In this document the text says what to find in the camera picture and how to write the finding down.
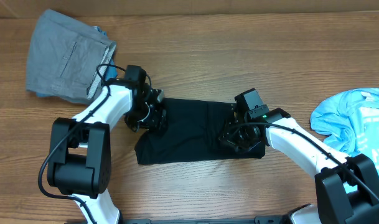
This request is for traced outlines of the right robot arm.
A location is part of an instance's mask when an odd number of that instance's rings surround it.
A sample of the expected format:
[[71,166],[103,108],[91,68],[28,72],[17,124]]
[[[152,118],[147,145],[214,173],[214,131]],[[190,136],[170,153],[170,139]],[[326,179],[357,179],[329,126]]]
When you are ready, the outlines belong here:
[[225,122],[219,140],[236,153],[263,143],[314,179],[317,203],[294,209],[282,223],[379,223],[379,175],[373,161],[332,149],[281,108],[237,113]]

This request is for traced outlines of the black t-shirt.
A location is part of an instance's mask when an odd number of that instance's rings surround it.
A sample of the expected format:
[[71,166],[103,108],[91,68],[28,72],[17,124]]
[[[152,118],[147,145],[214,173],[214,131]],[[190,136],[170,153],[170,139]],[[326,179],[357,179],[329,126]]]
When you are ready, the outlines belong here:
[[250,152],[237,153],[218,140],[225,121],[233,118],[235,104],[166,98],[163,106],[167,112],[167,126],[146,131],[134,147],[140,165],[260,159],[265,155],[263,143]]

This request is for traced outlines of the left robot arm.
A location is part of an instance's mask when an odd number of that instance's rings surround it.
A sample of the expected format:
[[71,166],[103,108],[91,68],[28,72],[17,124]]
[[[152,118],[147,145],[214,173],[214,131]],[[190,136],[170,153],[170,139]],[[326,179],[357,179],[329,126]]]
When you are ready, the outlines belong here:
[[73,118],[52,125],[50,152],[41,167],[57,198],[73,200],[87,223],[122,223],[107,189],[111,179],[110,132],[120,118],[132,131],[161,129],[164,91],[144,81],[110,79],[101,95]]

